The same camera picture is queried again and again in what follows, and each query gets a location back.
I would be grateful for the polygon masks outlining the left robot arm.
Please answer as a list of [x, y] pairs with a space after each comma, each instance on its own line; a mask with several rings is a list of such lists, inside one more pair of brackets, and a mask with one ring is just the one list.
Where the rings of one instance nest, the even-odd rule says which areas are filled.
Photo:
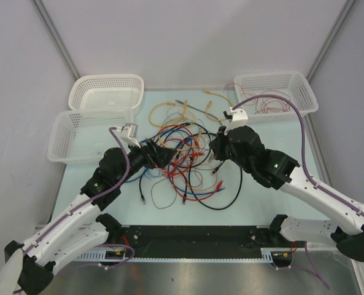
[[164, 168], [176, 149], [152, 140], [108, 149], [80, 193], [32, 237], [4, 248], [0, 294], [39, 294], [70, 262], [101, 244], [120, 241], [120, 224], [105, 209], [121, 194], [121, 186], [142, 168]]

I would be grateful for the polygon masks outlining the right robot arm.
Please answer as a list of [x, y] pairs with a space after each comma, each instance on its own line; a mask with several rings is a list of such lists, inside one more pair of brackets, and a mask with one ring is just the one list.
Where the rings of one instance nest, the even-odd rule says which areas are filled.
[[274, 246], [288, 241], [330, 245], [348, 258], [364, 262], [364, 203], [311, 176], [286, 153], [265, 148], [250, 127], [229, 132], [220, 127], [209, 147], [216, 160], [234, 162], [263, 187], [292, 195], [326, 216], [325, 220], [310, 220], [277, 215], [268, 231]]

